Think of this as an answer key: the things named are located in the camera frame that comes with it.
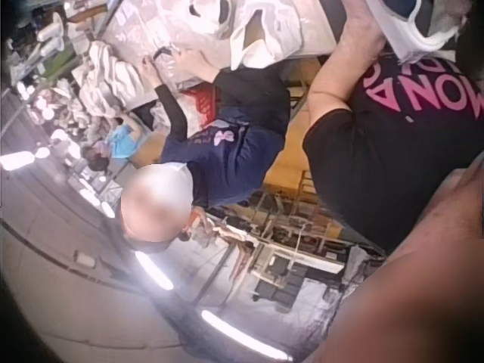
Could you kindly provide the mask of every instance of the woman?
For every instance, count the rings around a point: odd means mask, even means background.
[[[304,149],[323,203],[391,252],[444,178],[484,150],[484,99],[452,62],[380,55],[365,0],[343,3],[341,42],[309,92]]]
[[[222,102],[217,120],[188,138],[185,114],[155,66],[148,58],[140,66],[171,129],[160,164],[142,168],[123,191],[121,213],[130,237],[153,242],[171,240],[184,230],[193,206],[236,203],[259,189],[284,148],[290,119],[289,92],[273,67],[227,73],[199,51],[175,52],[174,58],[181,70],[219,87]],[[135,187],[142,182],[143,190]],[[147,195],[148,185],[156,198]]]
[[[133,118],[118,112],[116,120],[120,121],[120,125],[115,126],[105,140],[81,149],[81,156],[93,172],[106,172],[111,158],[128,158],[143,144],[143,130]]]

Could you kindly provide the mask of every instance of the face mask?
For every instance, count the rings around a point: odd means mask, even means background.
[[[183,163],[164,163],[145,166],[138,170],[141,185],[154,201],[188,218],[194,201],[194,182],[190,170]]]

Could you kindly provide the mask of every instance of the pink logo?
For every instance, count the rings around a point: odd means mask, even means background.
[[[225,131],[225,132],[219,131],[219,132],[217,132],[215,134],[215,138],[213,139],[213,144],[215,146],[219,146],[219,144],[224,140],[233,142],[234,141],[234,133],[232,131]]]

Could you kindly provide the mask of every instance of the worker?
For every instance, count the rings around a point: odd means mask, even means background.
[[[116,120],[119,125],[113,127],[105,140],[81,148],[81,156],[93,172],[106,172],[110,159],[129,158],[145,140],[143,128],[130,115],[118,110]]]
[[[484,150],[484,98],[450,61],[382,55],[365,0],[311,85],[303,147],[322,203],[391,253],[442,180]]]
[[[336,313],[314,363],[484,361],[484,153]]]
[[[174,51],[177,67],[220,89],[216,121],[187,137],[187,119],[163,84],[152,60],[140,65],[171,122],[160,164],[140,169],[121,197],[125,229],[132,238],[171,240],[186,229],[192,207],[246,200],[284,148],[290,97],[276,70],[232,73],[209,64],[200,51]],[[144,189],[136,185],[144,183]],[[140,194],[156,195],[143,197]]]

